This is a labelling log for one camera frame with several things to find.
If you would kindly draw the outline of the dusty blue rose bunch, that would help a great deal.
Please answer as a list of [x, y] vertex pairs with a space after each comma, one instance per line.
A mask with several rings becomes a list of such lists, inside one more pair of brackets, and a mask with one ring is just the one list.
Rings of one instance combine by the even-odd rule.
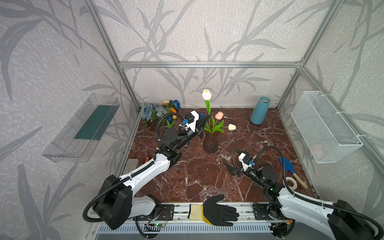
[[178, 113], [180, 111], [181, 105], [177, 100], [163, 100], [160, 104], [145, 103], [145, 105], [140, 110], [140, 115], [144, 126], [147, 127], [149, 124], [155, 123], [166, 114], [169, 114], [170, 108], [174, 108]]

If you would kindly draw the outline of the pink tulip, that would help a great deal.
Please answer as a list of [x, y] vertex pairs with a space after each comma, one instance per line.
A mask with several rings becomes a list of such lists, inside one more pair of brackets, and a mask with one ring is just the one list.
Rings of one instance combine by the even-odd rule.
[[212, 117], [212, 123], [211, 123], [211, 134], [213, 135], [215, 132], [221, 132], [223, 133], [224, 131], [222, 130], [222, 127], [224, 126], [224, 113], [223, 112], [218, 112], [214, 117]]

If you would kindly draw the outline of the small circuit board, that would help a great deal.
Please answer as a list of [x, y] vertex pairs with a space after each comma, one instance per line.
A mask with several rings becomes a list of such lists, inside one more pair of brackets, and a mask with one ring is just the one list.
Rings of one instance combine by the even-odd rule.
[[165, 228], [167, 223], [147, 223], [145, 229], [150, 232], [160, 231], [160, 229]]

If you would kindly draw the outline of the teal ceramic vase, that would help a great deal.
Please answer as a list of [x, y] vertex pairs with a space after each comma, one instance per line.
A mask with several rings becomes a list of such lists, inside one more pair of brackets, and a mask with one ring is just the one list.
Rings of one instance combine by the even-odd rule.
[[253, 124], [261, 125], [264, 122], [270, 102], [270, 99], [267, 97], [261, 97], [259, 99], [250, 118]]

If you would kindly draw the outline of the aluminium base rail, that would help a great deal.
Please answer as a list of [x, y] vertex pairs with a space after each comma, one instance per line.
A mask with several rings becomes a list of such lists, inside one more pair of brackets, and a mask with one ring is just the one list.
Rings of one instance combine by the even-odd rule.
[[[112, 224], [112, 218], [118, 217], [116, 224], [120, 226], [122, 223], [125, 222], [125, 220], [133, 218], [130, 216], [131, 213], [129, 211], [132, 208], [132, 204], [125, 205], [123, 204], [123, 207], [129, 207], [127, 210], [118, 210], [117, 215], [107, 215], [106, 211], [102, 211], [99, 215], [101, 216], [104, 214], [102, 218], [91, 218], [88, 216], [88, 210], [91, 208], [92, 204], [87, 206], [86, 209], [83, 211], [83, 219], [87, 222], [108, 222], [109, 224]], [[228, 206], [219, 204], [218, 201], [206, 201], [202, 205], [198, 204], [190, 204], [190, 213], [188, 218], [191, 218], [192, 216], [196, 215], [197, 220], [200, 220], [200, 217], [198, 217], [198, 214], [201, 213], [202, 221], [209, 223], [211, 225], [215, 226], [227, 226], [226, 224], [229, 224], [229, 221], [234, 220], [237, 221], [237, 218], [239, 218], [240, 214], [237, 213], [237, 208], [240, 207], [240, 210], [246, 210], [246, 212], [250, 211], [252, 208], [252, 212], [255, 215], [256, 220], [283, 220], [288, 219], [283, 216], [282, 212], [278, 210], [277, 208], [270, 206], [267, 203], [252, 203], [251, 205], [236, 205], [236, 206]]]

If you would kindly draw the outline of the blue hand trowel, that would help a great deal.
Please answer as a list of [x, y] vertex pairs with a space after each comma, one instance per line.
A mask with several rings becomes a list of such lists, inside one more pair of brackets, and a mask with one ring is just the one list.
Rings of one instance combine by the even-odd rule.
[[288, 171], [290, 172], [293, 177], [295, 178], [296, 182], [297, 183], [300, 183], [300, 185], [304, 188], [304, 189], [308, 189], [308, 185], [295, 173], [294, 171], [294, 167], [293, 165], [291, 164], [291, 162], [285, 158], [285, 171]]

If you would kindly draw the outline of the orange yellow tulip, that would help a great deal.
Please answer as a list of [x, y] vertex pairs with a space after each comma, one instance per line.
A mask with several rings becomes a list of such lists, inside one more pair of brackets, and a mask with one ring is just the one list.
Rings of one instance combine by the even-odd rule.
[[[177, 110], [175, 110], [174, 108], [170, 108], [170, 113], [177, 113]], [[175, 125], [177, 118], [178, 117], [176, 115], [168, 116], [166, 118], [167, 127], [172, 128]]]

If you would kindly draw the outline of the grey sharpening stone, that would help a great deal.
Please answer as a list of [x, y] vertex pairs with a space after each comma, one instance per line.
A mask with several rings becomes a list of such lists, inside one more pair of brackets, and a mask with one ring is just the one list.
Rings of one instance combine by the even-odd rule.
[[139, 166], [139, 160], [138, 159], [127, 159], [127, 162], [124, 166], [122, 175], [128, 174], [135, 169], [137, 169]]

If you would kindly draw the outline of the cream tulip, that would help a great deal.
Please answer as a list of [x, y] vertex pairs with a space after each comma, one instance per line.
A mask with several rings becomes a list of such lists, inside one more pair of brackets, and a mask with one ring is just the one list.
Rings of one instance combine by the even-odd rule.
[[228, 126], [223, 126], [223, 127], [221, 127], [221, 133], [224, 133], [225, 132], [225, 130], [228, 130], [228, 131], [234, 131], [234, 130], [236, 130], [237, 129], [237, 127], [236, 127], [236, 125], [234, 125], [234, 124], [229, 124]]

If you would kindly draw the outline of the white tape roll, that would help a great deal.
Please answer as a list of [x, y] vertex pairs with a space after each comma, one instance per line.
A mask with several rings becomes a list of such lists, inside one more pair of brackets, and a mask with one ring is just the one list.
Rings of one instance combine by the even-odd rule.
[[285, 180], [286, 181], [283, 182], [283, 184], [286, 187], [289, 187], [292, 191], [295, 191], [297, 189], [298, 183], [296, 182], [296, 180], [294, 178], [286, 177]]

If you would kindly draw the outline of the black work glove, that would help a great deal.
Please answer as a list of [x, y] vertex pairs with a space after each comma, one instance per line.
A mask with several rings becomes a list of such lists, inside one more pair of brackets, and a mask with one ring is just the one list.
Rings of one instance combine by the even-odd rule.
[[240, 215], [236, 208], [218, 204], [224, 198], [224, 195], [216, 195], [207, 199], [202, 205], [190, 204], [188, 219], [203, 221], [212, 226], [232, 227]]

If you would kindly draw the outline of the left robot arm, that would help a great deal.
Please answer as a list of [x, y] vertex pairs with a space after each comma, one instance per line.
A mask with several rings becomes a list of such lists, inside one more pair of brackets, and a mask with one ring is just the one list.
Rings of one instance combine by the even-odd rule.
[[168, 128], [156, 133], [160, 143], [154, 157], [132, 172], [120, 177], [109, 176], [96, 197], [85, 207], [82, 217], [88, 223], [104, 222], [110, 229], [119, 228], [126, 220], [149, 216], [156, 212], [160, 203], [153, 197], [136, 197], [136, 193], [161, 173], [173, 167], [181, 158], [180, 149], [195, 136], [204, 137], [204, 128], [210, 115], [201, 117], [196, 111], [181, 119], [179, 128]]

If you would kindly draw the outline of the pink glass vase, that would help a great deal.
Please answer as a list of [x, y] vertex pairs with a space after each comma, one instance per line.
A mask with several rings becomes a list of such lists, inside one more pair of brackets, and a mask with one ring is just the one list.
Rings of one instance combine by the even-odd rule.
[[214, 154], [219, 148], [218, 135], [217, 134], [208, 134], [204, 138], [203, 149], [206, 153]]

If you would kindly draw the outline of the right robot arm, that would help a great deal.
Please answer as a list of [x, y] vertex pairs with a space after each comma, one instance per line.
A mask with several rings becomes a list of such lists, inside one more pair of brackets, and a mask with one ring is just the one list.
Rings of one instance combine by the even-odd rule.
[[278, 175], [270, 165], [256, 168], [254, 159], [246, 151], [236, 150], [240, 167], [235, 168], [228, 162], [225, 166], [233, 176], [246, 176], [263, 189], [267, 207], [262, 210], [270, 218], [282, 218], [301, 222], [327, 235], [333, 240], [381, 240], [383, 227], [374, 219], [360, 214], [345, 201], [336, 203], [311, 198], [292, 190], [287, 180], [278, 183]]

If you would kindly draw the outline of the clear acrylic shelf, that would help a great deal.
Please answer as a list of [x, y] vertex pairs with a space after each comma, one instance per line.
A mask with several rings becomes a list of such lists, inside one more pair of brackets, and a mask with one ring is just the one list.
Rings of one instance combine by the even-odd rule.
[[90, 94], [42, 155], [54, 163], [86, 163], [120, 107], [117, 97]]

